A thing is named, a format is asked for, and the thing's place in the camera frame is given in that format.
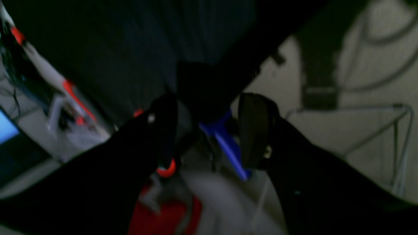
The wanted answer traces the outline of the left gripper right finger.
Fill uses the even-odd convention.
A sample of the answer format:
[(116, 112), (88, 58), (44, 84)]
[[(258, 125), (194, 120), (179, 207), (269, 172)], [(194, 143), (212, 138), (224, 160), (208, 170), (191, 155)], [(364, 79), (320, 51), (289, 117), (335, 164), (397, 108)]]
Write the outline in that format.
[(311, 143), (274, 101), (242, 93), (238, 116), (243, 163), (267, 173), (290, 235), (417, 234), (417, 205)]

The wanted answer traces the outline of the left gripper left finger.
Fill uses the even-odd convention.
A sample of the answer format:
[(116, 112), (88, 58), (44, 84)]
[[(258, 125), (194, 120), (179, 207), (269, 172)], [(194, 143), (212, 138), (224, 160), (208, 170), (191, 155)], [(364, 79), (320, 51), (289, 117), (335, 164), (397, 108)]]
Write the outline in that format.
[(143, 185), (173, 156), (174, 94), (156, 99), (106, 143), (1, 200), (1, 225), (27, 235), (126, 235)]

